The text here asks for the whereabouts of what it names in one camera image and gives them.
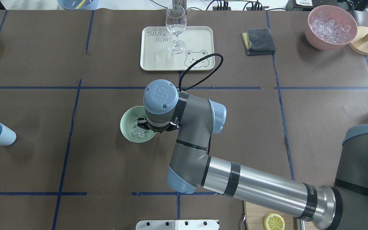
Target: folded cloth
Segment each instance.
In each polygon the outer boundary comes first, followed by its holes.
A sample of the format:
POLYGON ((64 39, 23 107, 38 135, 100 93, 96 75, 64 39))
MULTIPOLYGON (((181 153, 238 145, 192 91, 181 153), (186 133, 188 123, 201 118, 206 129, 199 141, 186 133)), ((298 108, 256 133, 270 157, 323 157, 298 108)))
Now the folded cloth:
POLYGON ((275 43, 269 28, 249 29, 241 33, 241 38, 248 56, 275 53, 275 43))

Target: yellow handle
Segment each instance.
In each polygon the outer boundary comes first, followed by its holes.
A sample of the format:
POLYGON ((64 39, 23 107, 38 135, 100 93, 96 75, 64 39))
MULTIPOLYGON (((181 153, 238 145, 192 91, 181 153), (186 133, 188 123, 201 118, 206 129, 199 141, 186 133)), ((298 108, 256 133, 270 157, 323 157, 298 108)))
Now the yellow handle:
POLYGON ((79 9, 79 8, 81 8, 81 7, 83 6, 83 4, 85 4, 85 2, 86 2, 86 0, 82 0, 82 2, 80 2, 80 3, 79 3, 79 5, 78 5, 78 6, 76 6, 76 8, 75 8, 75 9, 79 9))

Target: light green bowl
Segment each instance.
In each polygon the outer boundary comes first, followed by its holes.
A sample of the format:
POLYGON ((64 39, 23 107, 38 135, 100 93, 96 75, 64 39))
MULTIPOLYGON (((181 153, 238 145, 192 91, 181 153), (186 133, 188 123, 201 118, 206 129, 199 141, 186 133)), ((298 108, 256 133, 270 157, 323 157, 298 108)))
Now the light green bowl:
POLYGON ((144 133, 143 138, 133 136, 132 134, 132 129, 134 128, 134 122, 136 121, 136 119, 145 117, 145 116, 146 116, 146 112, 144 110, 144 106, 135 106, 127 110, 123 114, 120 120, 121 134, 123 134, 123 136, 127 140, 130 140, 131 142, 134 142, 134 143, 143 143, 153 138, 156 135, 156 133, 153 132, 152 130, 146 131, 144 133))

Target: blue container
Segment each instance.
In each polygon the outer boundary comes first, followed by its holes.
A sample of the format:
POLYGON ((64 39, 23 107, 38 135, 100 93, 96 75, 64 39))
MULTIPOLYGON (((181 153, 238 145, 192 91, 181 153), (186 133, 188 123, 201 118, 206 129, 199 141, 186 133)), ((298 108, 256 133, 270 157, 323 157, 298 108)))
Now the blue container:
MULTIPOLYGON (((75 9, 82 0, 57 0, 63 9, 75 9)), ((83 6, 76 10, 95 10, 99 6, 99 0, 86 0, 83 6)))

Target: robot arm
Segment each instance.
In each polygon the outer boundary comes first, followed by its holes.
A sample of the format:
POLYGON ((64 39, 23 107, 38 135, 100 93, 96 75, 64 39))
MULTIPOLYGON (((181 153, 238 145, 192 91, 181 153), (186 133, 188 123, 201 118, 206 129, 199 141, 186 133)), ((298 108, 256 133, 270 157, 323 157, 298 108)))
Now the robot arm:
POLYGON ((349 130, 334 187, 299 183, 206 154, 226 109, 211 100, 178 92, 167 80, 151 82, 144 93, 148 127, 179 126, 167 175, 178 192, 197 186, 312 221, 321 230, 368 229, 368 128, 349 130))

